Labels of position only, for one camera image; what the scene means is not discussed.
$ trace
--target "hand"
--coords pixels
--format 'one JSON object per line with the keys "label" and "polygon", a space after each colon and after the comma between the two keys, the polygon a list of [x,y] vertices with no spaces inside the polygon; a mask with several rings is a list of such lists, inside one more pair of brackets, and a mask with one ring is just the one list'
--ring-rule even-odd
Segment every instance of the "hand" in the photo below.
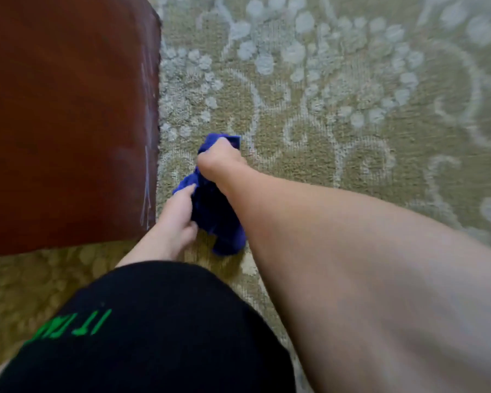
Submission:
{"label": "hand", "polygon": [[226,138],[218,138],[209,150],[198,155],[197,165],[204,178],[215,182],[218,186],[219,178],[226,168],[235,163],[247,165],[239,150],[236,150]]}
{"label": "hand", "polygon": [[191,221],[191,195],[196,185],[173,194],[164,205],[157,224],[147,232],[117,267],[146,260],[175,260],[196,239],[198,226]]}

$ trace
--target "blue garment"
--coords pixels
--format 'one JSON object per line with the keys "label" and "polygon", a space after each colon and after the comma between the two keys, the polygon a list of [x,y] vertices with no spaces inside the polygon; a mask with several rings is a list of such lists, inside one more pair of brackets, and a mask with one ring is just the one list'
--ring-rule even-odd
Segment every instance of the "blue garment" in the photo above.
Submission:
{"label": "blue garment", "polygon": [[[198,154],[208,150],[220,137],[227,138],[235,149],[240,149],[239,136],[210,133],[198,149]],[[196,189],[191,196],[193,201],[191,220],[195,221],[199,228],[217,237],[212,249],[216,255],[237,254],[246,245],[246,232],[227,198],[218,190],[214,182],[202,176],[198,167],[195,168],[195,172],[180,182],[178,187],[173,190],[173,194],[193,183],[196,183]]]}

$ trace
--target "patterned carpet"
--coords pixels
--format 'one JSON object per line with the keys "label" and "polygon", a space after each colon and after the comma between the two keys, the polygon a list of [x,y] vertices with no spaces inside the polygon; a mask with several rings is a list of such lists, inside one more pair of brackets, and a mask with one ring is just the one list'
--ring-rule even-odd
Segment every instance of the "patterned carpet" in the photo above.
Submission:
{"label": "patterned carpet", "polygon": [[[158,213],[205,135],[228,132],[261,171],[367,193],[491,245],[491,0],[150,2],[164,22]],[[0,258],[0,362],[131,244]],[[200,234],[184,260],[268,320],[309,390],[250,251],[222,260],[211,246]]]}

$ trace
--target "red-brown wooden surface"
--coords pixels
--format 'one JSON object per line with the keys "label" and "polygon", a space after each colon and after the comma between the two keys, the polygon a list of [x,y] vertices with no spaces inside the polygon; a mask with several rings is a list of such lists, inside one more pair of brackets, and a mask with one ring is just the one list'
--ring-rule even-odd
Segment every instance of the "red-brown wooden surface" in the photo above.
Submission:
{"label": "red-brown wooden surface", "polygon": [[146,0],[0,0],[0,255],[154,224],[159,50]]}

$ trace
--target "brown wooden furniture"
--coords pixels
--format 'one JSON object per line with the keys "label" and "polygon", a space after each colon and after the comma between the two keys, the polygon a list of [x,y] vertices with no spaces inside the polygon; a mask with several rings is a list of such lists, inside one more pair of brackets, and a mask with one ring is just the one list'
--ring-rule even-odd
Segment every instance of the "brown wooden furniture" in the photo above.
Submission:
{"label": "brown wooden furniture", "polygon": [[146,0],[0,0],[0,255],[154,224],[159,51]]}

